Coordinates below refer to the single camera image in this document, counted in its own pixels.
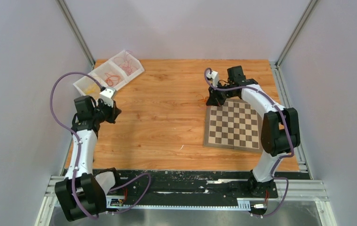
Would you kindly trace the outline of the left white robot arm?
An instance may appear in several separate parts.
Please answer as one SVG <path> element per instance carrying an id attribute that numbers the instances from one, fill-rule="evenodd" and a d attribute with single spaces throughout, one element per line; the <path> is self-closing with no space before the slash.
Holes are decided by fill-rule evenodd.
<path id="1" fill-rule="evenodd" d="M 68 221 L 97 217 L 106 211 L 106 195 L 117 195 L 123 183 L 115 177 L 115 168 L 93 174 L 93 159 L 98 132 L 103 122 L 115 123 L 121 110 L 115 100 L 82 96 L 74 100 L 76 113 L 70 131 L 73 140 L 71 162 L 55 193 Z"/>

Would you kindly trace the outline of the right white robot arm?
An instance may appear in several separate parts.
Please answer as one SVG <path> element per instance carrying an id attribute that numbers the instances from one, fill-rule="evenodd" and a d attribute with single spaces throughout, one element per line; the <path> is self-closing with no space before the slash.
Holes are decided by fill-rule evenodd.
<path id="1" fill-rule="evenodd" d="M 239 97 L 263 117 L 260 132 L 261 158 L 251 171 L 245 190 L 261 197 L 272 187 L 275 172 L 284 158 L 294 156 L 300 145 L 299 117 L 295 108 L 286 108 L 267 95 L 255 79 L 248 79 L 241 66 L 228 68 L 228 82 L 221 84 L 218 72 L 206 68 L 204 77 L 209 85 L 207 106 L 222 106 L 226 99 Z"/>

